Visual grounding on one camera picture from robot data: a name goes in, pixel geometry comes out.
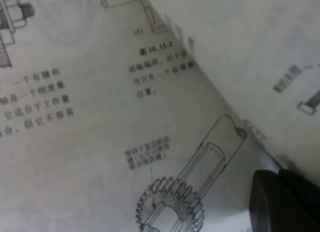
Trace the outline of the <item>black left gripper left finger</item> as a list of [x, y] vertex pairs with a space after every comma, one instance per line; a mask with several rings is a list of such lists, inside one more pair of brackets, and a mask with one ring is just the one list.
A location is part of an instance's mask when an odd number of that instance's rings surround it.
[[281, 187], [279, 171], [254, 172], [249, 200], [249, 216], [253, 232], [279, 232]]

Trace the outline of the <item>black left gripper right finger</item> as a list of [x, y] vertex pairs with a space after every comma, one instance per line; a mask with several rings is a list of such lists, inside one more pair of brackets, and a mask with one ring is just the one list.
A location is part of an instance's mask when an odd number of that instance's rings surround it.
[[280, 232], [320, 230], [320, 188], [292, 170], [279, 170]]

